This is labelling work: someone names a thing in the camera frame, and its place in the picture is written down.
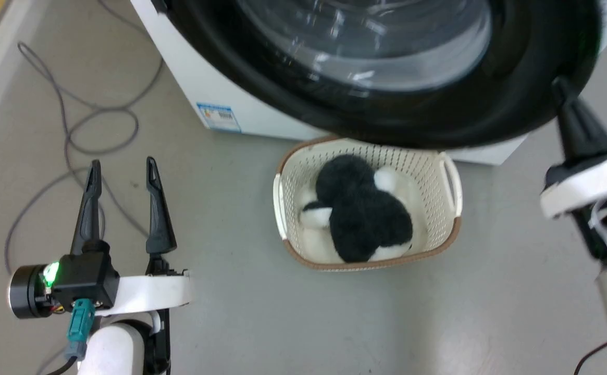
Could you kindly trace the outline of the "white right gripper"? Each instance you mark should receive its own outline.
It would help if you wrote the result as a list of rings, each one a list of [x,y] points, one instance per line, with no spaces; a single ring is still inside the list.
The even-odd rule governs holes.
[[[584,163],[570,168],[558,164],[544,175],[541,211],[547,219],[599,203],[607,207],[607,130],[566,77],[552,82],[556,120],[565,162]]]

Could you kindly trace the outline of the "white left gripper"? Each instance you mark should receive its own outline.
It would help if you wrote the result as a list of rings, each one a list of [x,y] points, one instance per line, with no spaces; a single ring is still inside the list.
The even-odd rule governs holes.
[[[150,194],[150,232],[146,252],[151,256],[167,254],[177,249],[162,180],[152,156],[146,159],[146,189]],[[108,254],[109,244],[100,236],[100,204],[102,194],[101,162],[94,159],[88,170],[79,207],[70,254]],[[184,306],[193,301],[194,287],[189,270],[177,275],[125,276],[118,282],[117,296],[107,316],[148,313],[160,309]]]

